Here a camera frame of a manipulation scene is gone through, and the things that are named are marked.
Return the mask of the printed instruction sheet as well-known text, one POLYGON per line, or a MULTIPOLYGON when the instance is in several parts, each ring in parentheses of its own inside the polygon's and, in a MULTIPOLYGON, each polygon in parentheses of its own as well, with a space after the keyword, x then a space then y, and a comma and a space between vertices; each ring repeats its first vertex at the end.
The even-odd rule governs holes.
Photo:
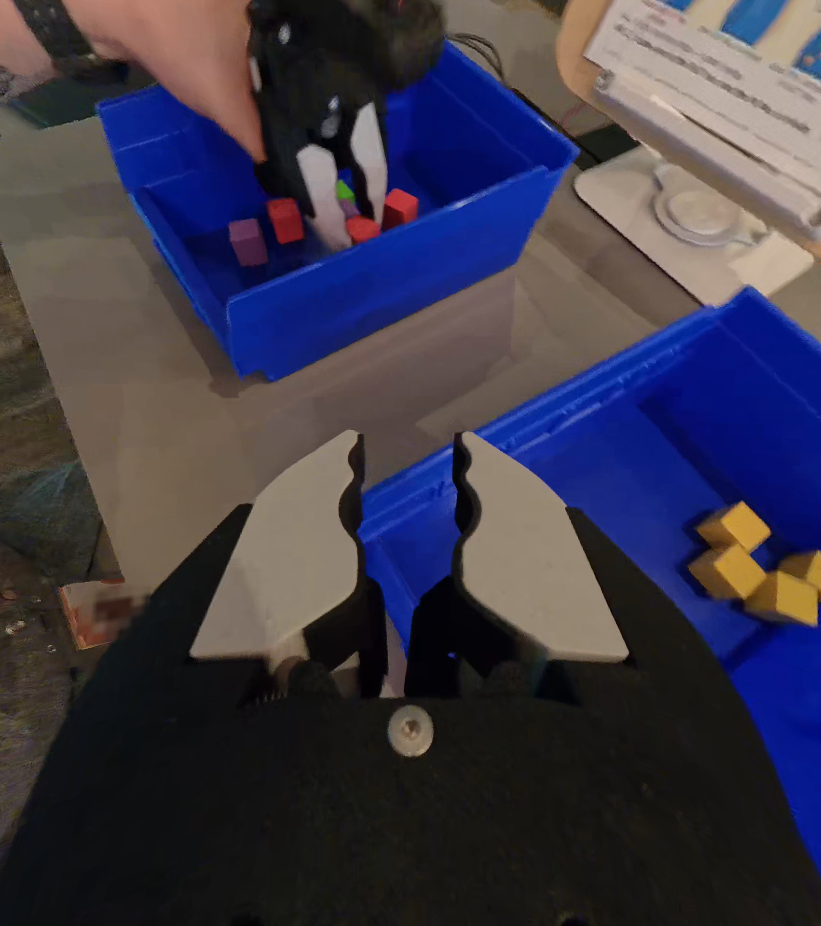
POLYGON ((613 2, 585 57, 821 194, 821 2, 613 2))

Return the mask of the blue plastic bin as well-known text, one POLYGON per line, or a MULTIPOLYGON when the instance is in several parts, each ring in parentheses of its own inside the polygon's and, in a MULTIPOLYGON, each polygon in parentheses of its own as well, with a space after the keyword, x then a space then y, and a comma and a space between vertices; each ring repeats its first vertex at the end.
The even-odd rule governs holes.
POLYGON ((240 376, 289 376, 505 271, 577 147, 450 42, 388 99, 389 185, 419 216, 335 256, 312 230, 279 245, 249 156, 159 86, 96 108, 123 188, 197 318, 240 376), (256 218, 269 263, 244 269, 231 221, 256 218))
POLYGON ((821 613, 753 618, 687 570, 737 502, 761 566, 821 551, 821 345, 746 293, 479 436, 583 512, 630 657, 529 708, 425 703, 431 753, 358 786, 369 921, 821 924, 821 613))

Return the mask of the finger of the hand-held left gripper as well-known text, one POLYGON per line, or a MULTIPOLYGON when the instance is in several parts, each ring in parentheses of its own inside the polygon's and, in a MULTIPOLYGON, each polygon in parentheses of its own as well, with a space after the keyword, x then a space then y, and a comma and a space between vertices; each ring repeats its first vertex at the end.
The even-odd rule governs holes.
POLYGON ((335 157, 318 145, 308 145, 297 155, 311 208, 304 208, 312 230, 330 251, 352 247, 346 217, 336 195, 338 181, 335 157))
POLYGON ((350 167, 354 195, 360 214, 376 225, 383 222, 383 208, 388 192, 386 145, 378 110, 374 101, 356 113, 349 137, 350 167))

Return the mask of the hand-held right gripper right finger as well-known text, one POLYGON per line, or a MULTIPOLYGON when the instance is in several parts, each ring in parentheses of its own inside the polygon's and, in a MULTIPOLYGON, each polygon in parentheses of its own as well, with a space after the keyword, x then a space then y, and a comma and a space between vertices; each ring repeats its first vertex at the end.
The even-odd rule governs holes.
POLYGON ((455 435, 454 485, 463 598, 543 660, 623 661, 628 647, 567 504, 473 432, 455 435))

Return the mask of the person's left hand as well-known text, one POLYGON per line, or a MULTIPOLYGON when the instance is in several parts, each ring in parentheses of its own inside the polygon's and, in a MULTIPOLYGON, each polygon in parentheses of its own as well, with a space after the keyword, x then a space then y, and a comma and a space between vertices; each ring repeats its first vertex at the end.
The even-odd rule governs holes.
POLYGON ((72 17, 96 47, 139 64, 180 102, 266 160, 245 1, 83 2, 72 17))

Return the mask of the white clip bar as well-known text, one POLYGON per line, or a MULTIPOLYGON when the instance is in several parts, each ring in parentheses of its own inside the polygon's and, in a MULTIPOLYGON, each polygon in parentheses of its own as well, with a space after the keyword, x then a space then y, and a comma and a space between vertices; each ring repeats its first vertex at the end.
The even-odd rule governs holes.
POLYGON ((626 133, 794 240, 821 244, 821 194, 701 127, 646 86, 611 71, 594 98, 626 133))

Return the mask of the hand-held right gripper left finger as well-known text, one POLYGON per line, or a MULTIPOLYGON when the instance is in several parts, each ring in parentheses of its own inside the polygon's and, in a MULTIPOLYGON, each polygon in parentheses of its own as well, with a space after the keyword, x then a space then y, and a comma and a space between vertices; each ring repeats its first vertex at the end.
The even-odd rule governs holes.
POLYGON ((361 435, 343 432, 295 462, 255 498, 191 644, 196 660, 307 652, 310 624, 358 586, 358 546, 340 514, 361 484, 361 435))

